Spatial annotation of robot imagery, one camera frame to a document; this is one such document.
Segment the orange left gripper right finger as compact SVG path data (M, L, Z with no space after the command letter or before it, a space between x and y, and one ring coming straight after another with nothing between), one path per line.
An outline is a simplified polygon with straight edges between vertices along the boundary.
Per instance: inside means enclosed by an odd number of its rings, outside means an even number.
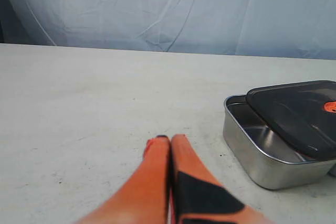
M202 163L188 138L171 139L172 223L271 223L234 197Z

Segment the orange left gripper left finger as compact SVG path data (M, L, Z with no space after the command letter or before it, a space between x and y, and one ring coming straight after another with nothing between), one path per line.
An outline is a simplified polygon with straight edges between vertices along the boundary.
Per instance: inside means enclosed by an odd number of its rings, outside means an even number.
M119 190L77 223L167 223L170 140L149 139L143 160Z

